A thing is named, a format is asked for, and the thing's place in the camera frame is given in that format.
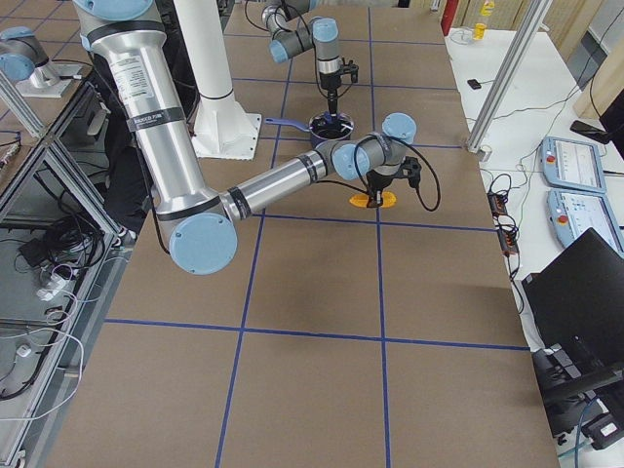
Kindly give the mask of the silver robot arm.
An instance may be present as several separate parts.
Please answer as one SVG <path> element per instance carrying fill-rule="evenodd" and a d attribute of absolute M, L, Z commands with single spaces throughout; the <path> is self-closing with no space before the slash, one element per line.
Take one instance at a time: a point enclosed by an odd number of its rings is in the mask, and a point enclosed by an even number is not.
<path fill-rule="evenodd" d="M 289 162 L 224 192 L 210 188 L 203 157 L 250 159 L 260 118 L 235 98 L 217 6 L 178 1 L 175 9 L 200 94 L 188 124 L 163 47 L 164 24 L 152 1 L 78 1 L 84 47 L 105 59 L 160 202 L 158 223 L 172 260 L 195 275 L 224 268 L 238 246 L 234 224 L 331 174 L 391 176 L 405 161 L 416 125 L 388 115 L 377 133 L 319 144 Z"/>
<path fill-rule="evenodd" d="M 345 63 L 339 52 L 335 19 L 303 18 L 317 4 L 317 1 L 270 1 L 262 11 L 261 20 L 271 34 L 269 52 L 276 63 L 310 50 L 315 53 L 319 89 L 327 100 L 330 116 L 336 117 Z"/>

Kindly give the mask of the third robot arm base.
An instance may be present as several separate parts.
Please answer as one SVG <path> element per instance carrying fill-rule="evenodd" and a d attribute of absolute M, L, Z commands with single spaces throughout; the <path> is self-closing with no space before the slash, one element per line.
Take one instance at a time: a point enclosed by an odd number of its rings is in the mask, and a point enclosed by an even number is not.
<path fill-rule="evenodd" d="M 1 31 L 1 70 L 26 98 L 61 98 L 69 85 L 81 80 L 80 64 L 53 62 L 25 26 Z"/>

